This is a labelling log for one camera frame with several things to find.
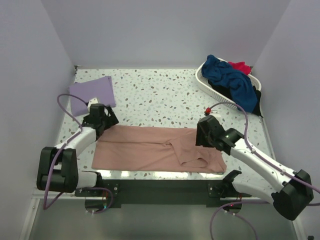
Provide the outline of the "pink t shirt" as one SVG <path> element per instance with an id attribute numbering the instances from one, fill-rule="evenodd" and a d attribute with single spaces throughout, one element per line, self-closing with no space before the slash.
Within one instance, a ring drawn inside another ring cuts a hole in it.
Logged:
<path id="1" fill-rule="evenodd" d="M 96 170 L 222 174 L 227 170 L 215 148 L 196 145 L 195 128 L 115 125 L 96 142 Z"/>

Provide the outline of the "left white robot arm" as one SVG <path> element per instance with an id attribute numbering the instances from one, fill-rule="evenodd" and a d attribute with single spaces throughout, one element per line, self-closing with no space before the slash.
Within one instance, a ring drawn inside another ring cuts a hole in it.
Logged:
<path id="1" fill-rule="evenodd" d="M 109 105 L 91 104 L 89 114 L 83 118 L 79 129 L 71 137 L 56 146 L 42 149 L 36 179 L 37 189 L 72 193 L 76 189 L 85 188 L 92 196 L 99 196 L 104 190 L 104 184 L 98 180 L 98 173 L 80 173 L 77 158 L 105 130 L 118 123 Z"/>

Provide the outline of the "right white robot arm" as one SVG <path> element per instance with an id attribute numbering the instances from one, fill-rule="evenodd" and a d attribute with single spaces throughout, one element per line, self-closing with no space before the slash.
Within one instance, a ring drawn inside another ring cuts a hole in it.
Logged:
<path id="1" fill-rule="evenodd" d="M 240 160 L 271 186 L 271 191 L 267 191 L 259 185 L 230 179 L 222 185 L 227 196 L 244 193 L 260 198 L 272 204 L 281 216 L 290 221 L 294 221 L 314 198 L 311 177 L 306 171 L 295 171 L 278 163 L 257 149 L 238 130 L 225 130 L 212 115 L 198 121 L 195 144 L 215 148 Z"/>

